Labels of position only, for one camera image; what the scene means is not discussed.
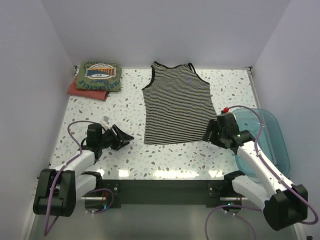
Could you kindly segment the striped black white tank top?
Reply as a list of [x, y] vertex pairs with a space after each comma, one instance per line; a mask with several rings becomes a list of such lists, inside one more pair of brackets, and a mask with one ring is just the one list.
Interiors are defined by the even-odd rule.
[[217, 119], [210, 83], [191, 63], [151, 65], [151, 80], [142, 89], [145, 105], [144, 143], [169, 145], [201, 141]]

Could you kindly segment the olive green tank top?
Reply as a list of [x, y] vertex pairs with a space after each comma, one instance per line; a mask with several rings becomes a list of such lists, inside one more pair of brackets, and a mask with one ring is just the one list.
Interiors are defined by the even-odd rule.
[[80, 90], [119, 92], [122, 67], [115, 62], [86, 60], [79, 67], [75, 86]]

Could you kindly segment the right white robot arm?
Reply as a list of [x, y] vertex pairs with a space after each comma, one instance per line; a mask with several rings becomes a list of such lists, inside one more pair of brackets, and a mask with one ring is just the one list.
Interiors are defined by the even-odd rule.
[[215, 146], [230, 149], [254, 171], [259, 183], [238, 170], [224, 176], [219, 195], [240, 194], [263, 212], [268, 225], [279, 231], [308, 217], [308, 191], [286, 178], [264, 154], [257, 138], [248, 130], [240, 130], [231, 112], [210, 120], [202, 138]]

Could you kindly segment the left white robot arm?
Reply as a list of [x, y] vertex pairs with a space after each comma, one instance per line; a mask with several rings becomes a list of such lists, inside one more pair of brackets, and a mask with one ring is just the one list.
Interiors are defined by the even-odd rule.
[[88, 168], [95, 165], [103, 150], [110, 148], [118, 151], [133, 140], [133, 136], [115, 124], [105, 128], [100, 123], [90, 122], [86, 137], [77, 144], [77, 153], [64, 164], [40, 172], [33, 212], [36, 215], [69, 217], [77, 200], [86, 193], [99, 196], [104, 190], [104, 184], [100, 181], [102, 176], [88, 171]]

